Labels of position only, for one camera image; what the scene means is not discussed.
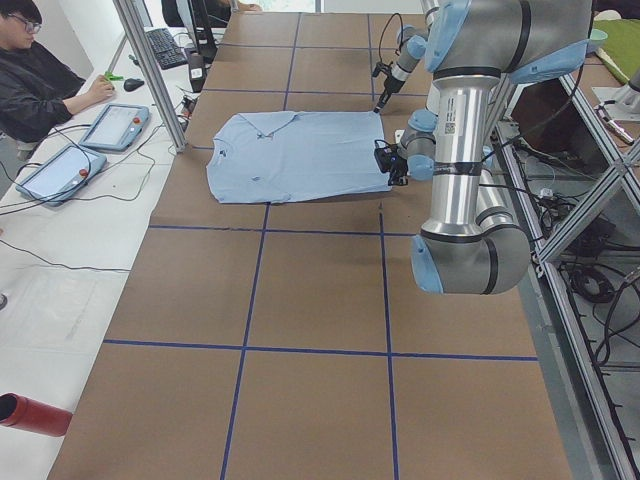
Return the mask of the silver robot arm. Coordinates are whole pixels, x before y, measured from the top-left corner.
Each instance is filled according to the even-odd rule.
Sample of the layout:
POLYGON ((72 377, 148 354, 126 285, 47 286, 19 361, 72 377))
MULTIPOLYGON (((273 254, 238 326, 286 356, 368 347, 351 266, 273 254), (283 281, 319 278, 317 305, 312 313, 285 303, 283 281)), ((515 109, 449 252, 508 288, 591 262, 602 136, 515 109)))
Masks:
POLYGON ((429 293, 497 294, 530 261, 486 168, 499 85, 539 83, 584 62, 589 1, 426 1, 423 28, 404 27, 385 91, 400 90, 417 65, 432 76, 438 106, 415 111, 381 168, 392 182, 432 184, 430 213, 412 240, 416 284, 429 293))
POLYGON ((395 61, 385 63, 382 56, 379 56, 372 71, 373 78, 377 78, 380 74, 385 76, 383 91, 374 106, 374 113, 380 113, 391 96, 401 91, 416 66, 425 56, 431 26, 436 20, 442 4, 443 1, 421 2, 425 20, 424 28, 405 25, 400 14, 393 15, 398 17, 401 23, 396 36, 397 58, 395 61))

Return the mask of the person's hand on table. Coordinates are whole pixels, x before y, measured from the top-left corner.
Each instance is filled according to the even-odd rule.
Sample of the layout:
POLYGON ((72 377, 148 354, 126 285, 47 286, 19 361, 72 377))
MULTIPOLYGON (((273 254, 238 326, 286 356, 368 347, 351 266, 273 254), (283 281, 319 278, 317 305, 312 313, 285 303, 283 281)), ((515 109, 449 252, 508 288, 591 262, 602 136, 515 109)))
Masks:
POLYGON ((115 87, 105 76, 97 77, 89 89, 83 94, 83 98, 90 105, 100 103, 114 96, 115 87))

